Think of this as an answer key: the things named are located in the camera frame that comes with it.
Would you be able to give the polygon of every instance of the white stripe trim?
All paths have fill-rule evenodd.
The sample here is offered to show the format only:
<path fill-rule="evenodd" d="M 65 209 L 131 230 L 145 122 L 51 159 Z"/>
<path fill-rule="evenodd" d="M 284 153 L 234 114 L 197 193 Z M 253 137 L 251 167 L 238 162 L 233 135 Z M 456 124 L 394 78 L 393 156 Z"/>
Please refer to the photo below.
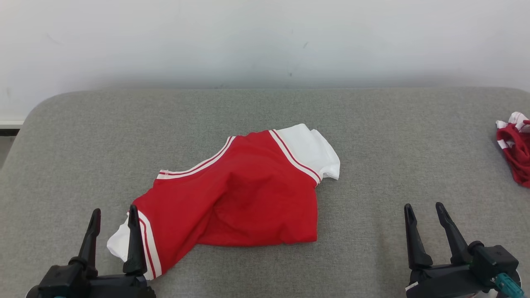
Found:
<path fill-rule="evenodd" d="M 515 128 L 520 132 L 520 133 L 530 133 L 530 125 L 528 124 L 525 124 L 523 122 L 519 122 L 515 125 Z"/>
<path fill-rule="evenodd" d="M 155 275 L 156 277 L 159 277 L 162 275 L 162 266 L 160 265 L 160 258 L 158 258 L 158 252 L 156 251 L 156 245 L 155 245 L 155 238 L 153 236 L 153 230 L 151 229 L 151 223 L 145 217 L 145 215 L 138 211 L 138 217 L 145 223 L 146 229 L 147 229 L 147 244 L 149 246 L 149 255 L 151 256 L 151 261 L 153 261 L 153 267 L 155 269 Z M 146 253 L 145 259 L 146 263 L 149 263 L 149 255 L 147 255 L 147 249 L 145 247 L 144 243 L 144 251 Z M 147 264 L 147 271 L 151 271 L 150 264 Z"/>
<path fill-rule="evenodd" d="M 206 159 L 206 160 L 203 160 L 201 161 L 199 164 L 197 164 L 196 166 L 194 166 L 193 168 L 187 170 L 187 171 L 181 171 L 181 172 L 172 172 L 172 171 L 168 171 L 168 170 L 162 170 L 160 171 L 160 174 L 158 174 L 158 177 L 156 177 L 157 179 L 175 179 L 175 178 L 182 178 L 182 177 L 186 177 L 186 176 L 189 176 L 189 175 L 193 175 L 201 170 L 204 170 L 205 168 L 211 166 L 212 164 L 214 164 L 215 162 L 217 162 L 225 153 L 226 151 L 228 150 L 228 148 L 230 148 L 230 145 L 232 144 L 232 142 L 234 141 L 236 137 L 229 137 L 227 140 L 226 140 L 226 143 L 225 145 L 223 146 L 223 148 L 217 152 L 214 156 L 215 158 L 212 159 L 212 157 Z"/>
<path fill-rule="evenodd" d="M 501 147 L 501 149 L 508 148 L 508 145 L 506 144 L 506 142 L 503 139 L 498 140 L 497 143 L 499 143 L 499 146 Z"/>
<path fill-rule="evenodd" d="M 418 285 L 418 282 L 415 282 L 415 283 L 409 285 L 408 287 L 405 288 L 405 292 L 408 291 L 408 290 L 410 290 L 410 289 L 412 289 L 413 287 L 415 287 L 415 286 L 417 286 L 417 285 Z"/>
<path fill-rule="evenodd" d="M 289 160 L 289 162 L 294 165 L 297 169 L 301 170 L 302 172 L 306 173 L 307 175 L 309 175 L 311 178 L 313 178 L 313 180 L 315 180 L 316 184 L 318 185 L 319 182 L 320 182 L 320 179 L 315 175 L 315 173 L 313 173 L 312 171 L 304 168 L 303 166 L 299 165 L 292 157 L 291 155 L 289 154 L 289 150 L 287 148 L 285 148 L 284 144 L 281 142 L 281 140 L 276 136 L 276 134 L 272 131 L 272 130 L 269 130 L 269 133 L 270 135 L 272 136 L 272 138 L 274 139 L 274 141 L 276 141 L 276 143 L 278 144 L 278 146 L 280 147 L 281 151 L 284 153 L 285 157 L 287 157 L 287 159 Z"/>
<path fill-rule="evenodd" d="M 495 123 L 497 124 L 497 128 L 498 128 L 498 129 L 500 129 L 500 128 L 505 128 L 505 127 L 508 126 L 508 124 L 507 124 L 506 122 L 504 122 L 504 121 L 500 121 L 500 120 L 497 120 Z"/>
<path fill-rule="evenodd" d="M 144 240 L 144 225 L 142 223 L 140 224 L 140 232 L 142 233 L 142 244 L 144 246 L 144 255 L 145 255 L 145 265 L 147 267 L 147 272 L 144 274 L 144 277 L 148 281 L 152 281 L 155 279 L 155 276 L 153 275 L 153 270 L 151 269 L 151 262 L 149 261 L 149 255 L 147 254 L 147 246 Z"/>
<path fill-rule="evenodd" d="M 510 118 L 508 119 L 508 122 L 516 124 L 520 116 L 521 116 L 520 112 L 513 112 L 511 113 Z"/>

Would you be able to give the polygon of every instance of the white sleeve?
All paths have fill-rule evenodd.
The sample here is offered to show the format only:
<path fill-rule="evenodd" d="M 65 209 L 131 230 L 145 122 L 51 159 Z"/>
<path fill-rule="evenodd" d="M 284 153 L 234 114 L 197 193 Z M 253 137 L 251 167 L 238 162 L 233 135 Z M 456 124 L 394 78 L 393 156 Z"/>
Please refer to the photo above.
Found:
<path fill-rule="evenodd" d="M 298 124 L 276 131 L 293 157 L 319 177 L 339 179 L 340 160 L 328 141 L 316 130 Z"/>
<path fill-rule="evenodd" d="M 129 222 L 129 213 L 127 212 L 127 218 L 125 219 L 125 222 L 120 225 L 120 228 L 112 235 L 109 240 L 107 241 L 107 248 L 109 249 L 110 253 L 114 256 L 120 258 L 123 262 L 127 261 L 127 257 L 129 255 L 129 235 L 130 235 L 130 229 L 127 225 Z M 142 235 L 145 234 L 145 229 L 143 225 L 140 225 L 140 229 L 142 231 Z M 144 245 L 144 256 L 146 258 L 146 264 L 147 264 L 147 272 L 144 274 L 144 277 L 151 281 L 155 278 L 155 275 L 153 274 L 153 268 L 151 267 L 150 260 L 148 259 L 148 251 L 145 245 L 145 240 L 143 241 Z M 155 267 L 156 276 L 159 276 L 162 274 L 162 270 L 160 269 L 160 264 L 157 263 L 158 267 Z"/>

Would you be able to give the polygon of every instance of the white wall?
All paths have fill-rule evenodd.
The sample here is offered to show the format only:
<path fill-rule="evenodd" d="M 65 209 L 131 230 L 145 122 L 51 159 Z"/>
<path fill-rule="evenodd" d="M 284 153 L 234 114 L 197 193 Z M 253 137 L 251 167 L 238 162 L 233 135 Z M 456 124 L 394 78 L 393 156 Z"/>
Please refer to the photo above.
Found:
<path fill-rule="evenodd" d="M 530 90 L 530 2 L 0 0 L 0 120 L 113 85 Z"/>

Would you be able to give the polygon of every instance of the white fabric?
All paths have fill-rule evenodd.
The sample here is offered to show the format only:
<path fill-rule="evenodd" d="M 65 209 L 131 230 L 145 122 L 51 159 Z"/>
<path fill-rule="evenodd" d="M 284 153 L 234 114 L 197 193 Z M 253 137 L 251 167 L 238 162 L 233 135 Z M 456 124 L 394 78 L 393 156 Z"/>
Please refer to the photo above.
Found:
<path fill-rule="evenodd" d="M 508 119 L 508 123 L 515 124 L 515 127 L 517 127 L 518 130 L 523 129 L 521 131 L 522 133 L 530 133 L 530 127 L 528 124 L 523 123 L 524 120 L 528 120 L 528 118 L 526 118 L 521 112 L 513 112 Z M 497 128 L 505 128 L 508 126 L 508 123 L 500 120 L 495 122 Z"/>
<path fill-rule="evenodd" d="M 156 276 L 160 276 L 162 274 L 162 267 L 160 265 L 160 260 L 156 251 L 156 245 L 154 242 L 153 232 L 151 230 L 151 224 L 149 223 L 149 220 L 145 217 L 145 215 L 140 211 L 138 211 L 138 216 L 141 220 L 140 229 L 142 231 L 142 242 L 144 245 L 144 255 L 146 258 L 145 263 L 147 265 L 147 272 L 144 274 L 144 276 L 147 280 L 150 281 L 155 278 L 153 274 L 153 269 L 155 271 L 154 273 L 156 274 Z M 129 255 L 130 229 L 127 226 L 128 222 L 129 213 L 127 213 L 127 218 L 125 219 L 125 222 L 120 225 L 120 228 L 118 228 L 117 232 L 114 233 L 114 235 L 112 235 L 107 241 L 107 248 L 109 249 L 110 253 L 120 258 L 123 262 L 127 261 L 127 257 Z"/>
<path fill-rule="evenodd" d="M 300 171 L 306 173 L 309 177 L 313 178 L 313 180 L 315 180 L 316 184 L 315 186 L 319 185 L 320 181 L 322 180 L 322 178 L 312 169 L 309 169 L 307 166 L 305 165 L 302 165 L 301 163 L 297 162 L 294 157 L 293 157 L 293 154 L 289 151 L 289 149 L 287 149 L 287 147 L 285 146 L 285 141 L 282 141 L 279 137 L 278 137 L 278 133 L 275 131 L 275 130 L 269 130 L 270 132 L 270 135 L 272 136 L 272 138 L 274 139 L 274 141 L 276 141 L 276 143 L 278 144 L 278 146 L 280 147 L 281 151 L 284 153 L 285 157 L 287 157 L 287 160 L 297 169 L 299 169 Z"/>
<path fill-rule="evenodd" d="M 298 124 L 276 132 L 296 161 L 314 170 L 321 179 L 339 179 L 339 157 L 316 129 L 309 130 L 305 124 Z"/>
<path fill-rule="evenodd" d="M 508 119 L 507 123 L 504 121 L 498 120 L 495 122 L 495 124 L 497 124 L 497 129 L 505 128 L 510 123 L 515 124 L 515 128 L 519 132 L 530 133 L 530 125 L 525 124 L 524 123 L 525 120 L 528 120 L 528 118 L 526 118 L 526 116 L 523 115 L 521 112 L 513 112 L 510 118 Z M 513 139 L 507 139 L 507 140 L 500 139 L 500 140 L 497 140 L 497 143 L 499 144 L 501 149 L 512 148 L 515 145 L 515 142 Z"/>

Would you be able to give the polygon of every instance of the red stripe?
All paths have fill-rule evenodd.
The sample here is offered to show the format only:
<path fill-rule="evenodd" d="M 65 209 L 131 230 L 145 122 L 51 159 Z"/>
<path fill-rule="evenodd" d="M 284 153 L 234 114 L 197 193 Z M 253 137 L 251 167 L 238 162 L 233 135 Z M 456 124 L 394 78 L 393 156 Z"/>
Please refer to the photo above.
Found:
<path fill-rule="evenodd" d="M 186 171 L 186 172 L 182 172 L 182 173 L 166 173 L 166 172 L 160 172 L 160 174 L 162 175 L 171 175 L 171 176 L 178 176 L 178 175 L 184 175 L 184 174 L 188 174 L 190 172 L 193 172 L 193 171 L 196 171 L 196 170 L 199 170 L 201 166 L 209 163 L 210 161 L 214 160 L 216 157 L 218 157 L 220 154 L 223 153 L 223 151 L 225 150 L 225 148 L 230 144 L 230 140 L 232 139 L 233 137 L 230 137 L 228 138 L 228 141 L 226 142 L 225 146 L 223 147 L 223 149 L 221 149 L 221 151 L 219 151 L 219 153 L 217 153 L 214 157 L 212 157 L 211 159 L 203 162 L 201 165 L 197 166 L 196 168 L 192 169 L 192 170 L 189 170 L 189 171 Z"/>
<path fill-rule="evenodd" d="M 147 242 L 147 226 L 144 221 L 138 219 L 142 225 L 144 225 L 144 243 L 145 249 L 147 250 L 147 258 L 149 259 L 149 265 L 151 266 L 151 271 L 153 272 L 153 279 L 156 278 L 155 267 L 153 266 L 153 260 L 151 259 L 151 253 L 149 252 L 149 243 Z"/>
<path fill-rule="evenodd" d="M 312 169 L 310 169 L 310 168 L 304 166 L 303 164 L 299 163 L 299 162 L 296 160 L 296 158 L 293 156 L 293 154 L 291 153 L 291 151 L 289 151 L 289 147 L 287 147 L 287 145 L 285 145 L 284 140 L 282 140 L 282 139 L 280 138 L 280 136 L 278 135 L 278 133 L 277 133 L 275 130 L 272 130 L 272 132 L 278 137 L 278 139 L 280 139 L 280 142 L 284 145 L 285 149 L 287 150 L 287 152 L 289 153 L 289 155 L 293 158 L 293 160 L 294 160 L 297 164 L 299 164 L 301 167 L 303 167 L 304 169 L 308 169 L 308 170 L 310 170 L 313 174 L 315 174 L 315 175 L 318 177 L 318 179 L 319 179 L 319 183 L 320 183 L 320 181 L 322 181 L 322 179 L 320 179 L 320 176 L 319 176 L 315 171 L 313 171 Z"/>

